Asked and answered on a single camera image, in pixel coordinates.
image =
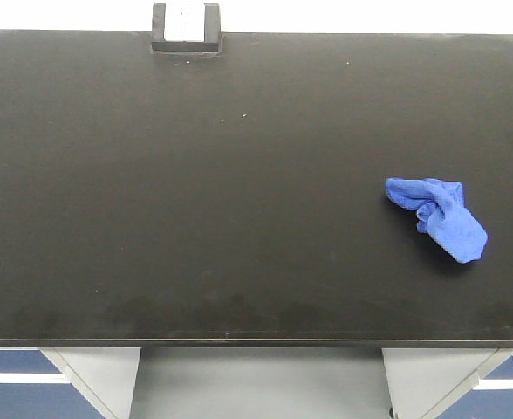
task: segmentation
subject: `white wall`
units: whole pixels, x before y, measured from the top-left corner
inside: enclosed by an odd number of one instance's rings
[[[513,34],[513,0],[214,1],[227,32]],[[3,0],[0,29],[149,31],[153,2]]]

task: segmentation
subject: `white outlet cover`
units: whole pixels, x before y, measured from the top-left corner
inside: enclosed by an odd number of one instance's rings
[[[166,3],[166,41],[204,42],[204,3]]]

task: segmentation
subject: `black table top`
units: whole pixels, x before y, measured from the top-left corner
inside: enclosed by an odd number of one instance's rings
[[[513,37],[1,31],[0,345],[149,344],[513,347]]]

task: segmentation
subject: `blue microfiber towel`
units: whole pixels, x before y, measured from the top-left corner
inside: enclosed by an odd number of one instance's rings
[[[402,208],[417,210],[417,230],[428,233],[456,261],[466,264],[482,257],[487,233],[464,208],[461,183],[391,177],[386,194]]]

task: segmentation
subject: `blue cloth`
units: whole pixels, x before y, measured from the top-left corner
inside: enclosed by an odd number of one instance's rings
[[[456,261],[466,264],[482,257],[487,233],[464,208],[459,182],[438,179],[386,179],[388,198],[406,210],[417,210],[417,230],[427,233]]]

